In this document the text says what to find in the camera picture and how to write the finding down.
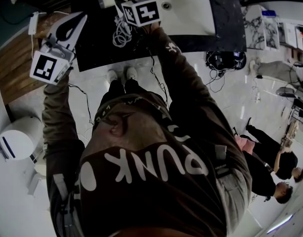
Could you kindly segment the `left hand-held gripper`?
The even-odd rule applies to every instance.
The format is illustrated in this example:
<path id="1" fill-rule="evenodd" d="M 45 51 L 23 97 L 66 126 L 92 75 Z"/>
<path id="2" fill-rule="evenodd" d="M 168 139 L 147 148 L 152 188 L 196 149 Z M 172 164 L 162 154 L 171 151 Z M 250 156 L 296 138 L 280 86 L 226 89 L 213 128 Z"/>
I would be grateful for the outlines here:
<path id="1" fill-rule="evenodd" d="M 87 21 L 85 12 L 71 13 L 56 21 L 41 48 L 34 52 L 30 77 L 57 85 L 71 67 L 75 45 Z"/>

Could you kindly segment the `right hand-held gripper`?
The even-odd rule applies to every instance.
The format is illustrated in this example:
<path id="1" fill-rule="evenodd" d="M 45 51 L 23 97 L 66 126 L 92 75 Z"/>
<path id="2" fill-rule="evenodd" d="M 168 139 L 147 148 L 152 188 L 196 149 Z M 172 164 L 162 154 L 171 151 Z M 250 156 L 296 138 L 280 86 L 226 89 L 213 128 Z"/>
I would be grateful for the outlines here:
<path id="1" fill-rule="evenodd" d="M 146 26 L 161 20 L 158 0 L 114 0 L 119 10 L 123 10 L 125 20 L 135 27 Z"/>

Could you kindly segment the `white sink basin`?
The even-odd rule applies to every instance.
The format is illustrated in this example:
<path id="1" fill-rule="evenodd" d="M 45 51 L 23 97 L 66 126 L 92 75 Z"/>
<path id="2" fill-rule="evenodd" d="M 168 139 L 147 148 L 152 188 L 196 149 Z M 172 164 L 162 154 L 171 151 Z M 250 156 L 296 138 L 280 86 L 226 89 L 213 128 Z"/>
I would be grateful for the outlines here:
<path id="1" fill-rule="evenodd" d="M 172 5 L 164 10 L 163 2 Z M 215 25 L 209 0 L 158 0 L 161 27 L 168 35 L 214 36 Z"/>

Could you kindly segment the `person's right forearm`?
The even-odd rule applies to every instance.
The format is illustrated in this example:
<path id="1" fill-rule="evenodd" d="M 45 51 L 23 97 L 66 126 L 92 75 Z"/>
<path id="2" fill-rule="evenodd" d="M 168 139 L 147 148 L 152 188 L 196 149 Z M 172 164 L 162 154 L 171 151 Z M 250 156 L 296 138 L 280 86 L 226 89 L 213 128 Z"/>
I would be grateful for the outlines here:
<path id="1" fill-rule="evenodd" d="M 153 51 L 161 64 L 172 101 L 201 101 L 210 96 L 193 66 L 158 23 L 145 26 Z"/>

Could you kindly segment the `person's left forearm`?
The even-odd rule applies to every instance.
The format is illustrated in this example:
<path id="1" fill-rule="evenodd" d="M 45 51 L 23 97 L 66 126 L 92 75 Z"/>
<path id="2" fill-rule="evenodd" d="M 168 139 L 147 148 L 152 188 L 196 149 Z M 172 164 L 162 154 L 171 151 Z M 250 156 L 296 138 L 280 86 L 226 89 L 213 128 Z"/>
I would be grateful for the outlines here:
<path id="1" fill-rule="evenodd" d="M 44 143 L 50 146 L 77 140 L 76 123 L 69 106 L 69 74 L 65 74 L 57 85 L 48 84 L 43 92 Z"/>

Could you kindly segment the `black marble vanity top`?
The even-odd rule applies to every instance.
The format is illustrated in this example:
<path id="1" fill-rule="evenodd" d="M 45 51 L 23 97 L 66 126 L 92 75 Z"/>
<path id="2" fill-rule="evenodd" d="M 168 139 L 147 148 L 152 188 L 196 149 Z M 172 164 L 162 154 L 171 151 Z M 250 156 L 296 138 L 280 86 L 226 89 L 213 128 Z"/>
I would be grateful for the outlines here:
<path id="1" fill-rule="evenodd" d="M 246 40 L 239 0 L 209 0 L 214 36 L 169 35 L 182 52 L 245 51 Z M 139 33 L 125 47 L 113 45 L 116 29 L 114 6 L 101 9 L 98 0 L 71 0 L 73 12 L 83 11 L 88 18 L 76 45 L 80 71 L 137 58 L 148 57 L 148 42 Z"/>

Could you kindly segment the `white power adapter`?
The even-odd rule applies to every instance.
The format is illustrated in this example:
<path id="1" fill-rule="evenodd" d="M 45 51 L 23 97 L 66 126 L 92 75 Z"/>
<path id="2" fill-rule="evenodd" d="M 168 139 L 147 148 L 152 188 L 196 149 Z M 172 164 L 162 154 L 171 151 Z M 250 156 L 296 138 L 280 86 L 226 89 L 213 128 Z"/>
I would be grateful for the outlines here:
<path id="1" fill-rule="evenodd" d="M 39 18 L 39 12 L 34 12 L 32 16 L 30 17 L 29 22 L 29 28 L 28 28 L 28 35 L 35 35 L 37 32 L 38 27 L 38 18 Z"/>

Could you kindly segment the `brown wooden table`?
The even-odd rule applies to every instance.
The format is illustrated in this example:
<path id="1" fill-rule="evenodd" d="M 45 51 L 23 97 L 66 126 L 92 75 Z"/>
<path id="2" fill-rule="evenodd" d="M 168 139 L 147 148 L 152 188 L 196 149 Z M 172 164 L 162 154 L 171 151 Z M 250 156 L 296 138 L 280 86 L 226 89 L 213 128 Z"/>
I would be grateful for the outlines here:
<path id="1" fill-rule="evenodd" d="M 32 50 L 38 50 L 51 25 L 70 12 L 71 9 L 66 8 L 40 17 L 35 35 L 31 37 L 24 30 L 0 50 L 0 93 L 4 104 L 45 85 L 29 76 Z"/>

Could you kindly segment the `person's right white shoe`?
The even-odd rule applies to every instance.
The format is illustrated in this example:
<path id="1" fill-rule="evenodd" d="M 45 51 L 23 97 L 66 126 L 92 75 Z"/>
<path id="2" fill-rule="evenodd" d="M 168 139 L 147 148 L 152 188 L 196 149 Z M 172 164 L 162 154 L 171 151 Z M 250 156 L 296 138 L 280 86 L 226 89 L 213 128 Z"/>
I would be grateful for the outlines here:
<path id="1" fill-rule="evenodd" d="M 137 70 L 134 67 L 127 67 L 125 69 L 125 79 L 126 80 L 138 80 L 138 73 Z"/>

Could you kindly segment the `person's left leg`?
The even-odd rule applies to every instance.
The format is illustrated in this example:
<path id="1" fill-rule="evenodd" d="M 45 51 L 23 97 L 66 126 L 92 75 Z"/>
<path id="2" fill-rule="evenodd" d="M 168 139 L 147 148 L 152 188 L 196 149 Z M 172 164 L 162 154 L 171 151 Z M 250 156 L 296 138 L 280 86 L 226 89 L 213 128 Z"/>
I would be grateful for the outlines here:
<path id="1" fill-rule="evenodd" d="M 106 94 L 104 94 L 104 96 L 101 100 L 100 106 L 103 105 L 104 103 L 106 103 L 112 99 L 115 99 L 117 97 L 120 97 L 124 94 L 125 94 L 125 90 L 124 90 L 124 87 L 123 87 L 121 81 L 113 80 L 110 83 L 108 92 Z"/>

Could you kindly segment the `person's leg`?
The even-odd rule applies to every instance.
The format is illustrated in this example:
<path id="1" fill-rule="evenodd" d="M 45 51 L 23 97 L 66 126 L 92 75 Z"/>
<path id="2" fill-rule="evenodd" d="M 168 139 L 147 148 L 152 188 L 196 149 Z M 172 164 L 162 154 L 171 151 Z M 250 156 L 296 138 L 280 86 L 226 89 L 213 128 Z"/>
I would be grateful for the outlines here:
<path id="1" fill-rule="evenodd" d="M 125 94 L 125 90 L 124 90 L 124 87 L 123 87 L 121 81 L 113 80 L 110 83 L 108 92 L 106 94 L 104 94 L 104 96 L 101 100 L 100 106 L 103 105 L 104 103 L 106 103 L 112 99 L 115 99 L 117 97 L 120 97 L 124 94 Z"/>
<path id="2" fill-rule="evenodd" d="M 124 85 L 125 96 L 150 97 L 151 93 L 139 86 L 139 83 L 134 79 L 129 79 Z"/>

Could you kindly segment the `person's right leg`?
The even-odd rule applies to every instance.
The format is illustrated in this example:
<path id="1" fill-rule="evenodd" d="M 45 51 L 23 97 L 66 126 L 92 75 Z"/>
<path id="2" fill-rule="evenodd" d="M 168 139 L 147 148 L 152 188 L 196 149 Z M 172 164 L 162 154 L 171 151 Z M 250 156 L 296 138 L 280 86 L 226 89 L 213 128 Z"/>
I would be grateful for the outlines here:
<path id="1" fill-rule="evenodd" d="M 139 83 L 134 79 L 129 79 L 124 85 L 125 96 L 150 97 L 151 93 L 139 86 Z"/>

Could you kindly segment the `white round lidded bin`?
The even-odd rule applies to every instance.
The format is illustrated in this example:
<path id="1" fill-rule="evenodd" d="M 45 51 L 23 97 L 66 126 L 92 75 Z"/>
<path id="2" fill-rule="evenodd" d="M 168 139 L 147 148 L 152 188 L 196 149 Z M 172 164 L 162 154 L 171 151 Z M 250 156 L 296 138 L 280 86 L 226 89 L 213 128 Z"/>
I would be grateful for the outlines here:
<path id="1" fill-rule="evenodd" d="M 28 158 L 37 148 L 41 137 L 42 123 L 39 118 L 20 118 L 0 133 L 0 154 L 5 160 Z"/>

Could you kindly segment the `row of marble sample tiles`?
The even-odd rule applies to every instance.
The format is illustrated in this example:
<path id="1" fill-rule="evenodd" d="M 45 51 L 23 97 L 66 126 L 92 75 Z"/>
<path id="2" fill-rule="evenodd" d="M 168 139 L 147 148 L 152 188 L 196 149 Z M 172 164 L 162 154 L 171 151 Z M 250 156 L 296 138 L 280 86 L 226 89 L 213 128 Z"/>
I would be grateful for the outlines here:
<path id="1" fill-rule="evenodd" d="M 241 8 L 248 49 L 278 51 L 281 45 L 303 51 L 303 15 L 284 10 L 284 2 L 265 2 Z"/>

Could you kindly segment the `person's torso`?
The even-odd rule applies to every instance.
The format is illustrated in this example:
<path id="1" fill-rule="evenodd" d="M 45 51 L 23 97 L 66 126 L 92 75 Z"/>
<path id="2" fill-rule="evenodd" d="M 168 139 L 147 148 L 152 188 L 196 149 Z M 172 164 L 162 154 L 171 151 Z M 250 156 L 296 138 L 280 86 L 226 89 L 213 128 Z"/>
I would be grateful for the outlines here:
<path id="1" fill-rule="evenodd" d="M 92 138 L 46 144 L 57 237 L 227 237 L 248 207 L 252 180 L 211 96 L 154 94 L 102 105 Z"/>

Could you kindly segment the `pink cloth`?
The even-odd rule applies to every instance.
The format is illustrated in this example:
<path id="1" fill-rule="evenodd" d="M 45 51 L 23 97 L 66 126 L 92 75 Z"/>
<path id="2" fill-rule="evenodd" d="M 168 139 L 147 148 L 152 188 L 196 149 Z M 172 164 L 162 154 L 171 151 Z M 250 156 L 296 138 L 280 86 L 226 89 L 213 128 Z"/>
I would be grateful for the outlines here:
<path id="1" fill-rule="evenodd" d="M 255 142 L 253 142 L 247 138 L 240 137 L 238 135 L 235 135 L 235 140 L 236 140 L 239 148 L 241 149 L 241 151 L 247 152 L 251 155 L 253 154 Z"/>

